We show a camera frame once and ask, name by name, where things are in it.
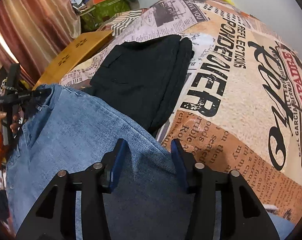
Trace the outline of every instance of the blue denim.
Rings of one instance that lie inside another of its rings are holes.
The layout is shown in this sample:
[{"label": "blue denim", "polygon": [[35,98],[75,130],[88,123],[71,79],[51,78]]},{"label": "blue denim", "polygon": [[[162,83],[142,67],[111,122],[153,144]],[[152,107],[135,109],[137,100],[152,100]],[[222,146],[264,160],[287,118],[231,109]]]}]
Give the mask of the blue denim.
[{"label": "blue denim", "polygon": [[294,228],[294,224],[291,223],[289,220],[280,218],[277,215],[268,213],[269,217],[271,218],[273,224],[275,225],[276,231],[278,231],[278,234],[280,236],[280,240],[284,240],[289,233]]},{"label": "blue denim", "polygon": [[[130,154],[118,187],[104,194],[111,238],[184,239],[193,196],[178,186],[169,152],[139,124],[99,98],[57,84],[40,88],[52,88],[52,93],[36,102],[38,107],[22,126],[7,165],[14,230],[59,170],[82,171],[124,138]],[[82,239],[80,194],[76,232]]]}]

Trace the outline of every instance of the green bag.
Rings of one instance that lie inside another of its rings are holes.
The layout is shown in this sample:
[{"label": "green bag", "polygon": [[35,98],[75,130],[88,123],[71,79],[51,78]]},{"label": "green bag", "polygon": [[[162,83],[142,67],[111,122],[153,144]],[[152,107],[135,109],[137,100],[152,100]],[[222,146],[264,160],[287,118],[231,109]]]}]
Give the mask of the green bag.
[{"label": "green bag", "polygon": [[125,0],[105,0],[97,3],[80,15],[82,29],[85,32],[95,31],[116,13],[129,10],[130,7]]}]

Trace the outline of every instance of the newspaper print fabric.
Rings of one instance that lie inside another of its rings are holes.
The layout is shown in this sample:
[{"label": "newspaper print fabric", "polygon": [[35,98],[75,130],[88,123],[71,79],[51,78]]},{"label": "newspaper print fabric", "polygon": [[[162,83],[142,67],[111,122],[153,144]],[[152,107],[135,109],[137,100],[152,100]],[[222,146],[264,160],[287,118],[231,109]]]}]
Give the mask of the newspaper print fabric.
[{"label": "newspaper print fabric", "polygon": [[120,35],[135,19],[139,18],[142,13],[146,12],[148,9],[136,9],[128,12],[117,13],[110,20],[104,22],[98,31],[112,30],[113,36]]},{"label": "newspaper print fabric", "polygon": [[157,140],[171,150],[179,138],[211,168],[237,169],[265,206],[297,223],[302,62],[264,23],[221,0],[162,0],[97,54],[83,78],[91,78],[116,44],[174,33],[192,37],[196,55]]}]

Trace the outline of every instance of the curtain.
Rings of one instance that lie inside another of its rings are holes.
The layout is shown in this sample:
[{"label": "curtain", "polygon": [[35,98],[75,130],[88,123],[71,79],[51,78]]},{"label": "curtain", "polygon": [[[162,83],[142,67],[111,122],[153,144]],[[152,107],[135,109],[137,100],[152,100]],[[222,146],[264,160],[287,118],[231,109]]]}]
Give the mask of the curtain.
[{"label": "curtain", "polygon": [[19,62],[31,84],[79,35],[80,20],[69,0],[0,1],[0,66]]}]

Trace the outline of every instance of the pile of clothes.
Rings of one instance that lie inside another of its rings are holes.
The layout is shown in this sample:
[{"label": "pile of clothes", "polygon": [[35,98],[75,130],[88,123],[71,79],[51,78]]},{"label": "pile of clothes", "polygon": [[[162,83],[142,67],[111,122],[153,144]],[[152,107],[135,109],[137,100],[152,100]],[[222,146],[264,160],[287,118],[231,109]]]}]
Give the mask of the pile of clothes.
[{"label": "pile of clothes", "polygon": [[155,136],[174,110],[193,55],[192,42],[179,35],[124,42],[112,49],[91,79],[91,87],[83,91]]}]

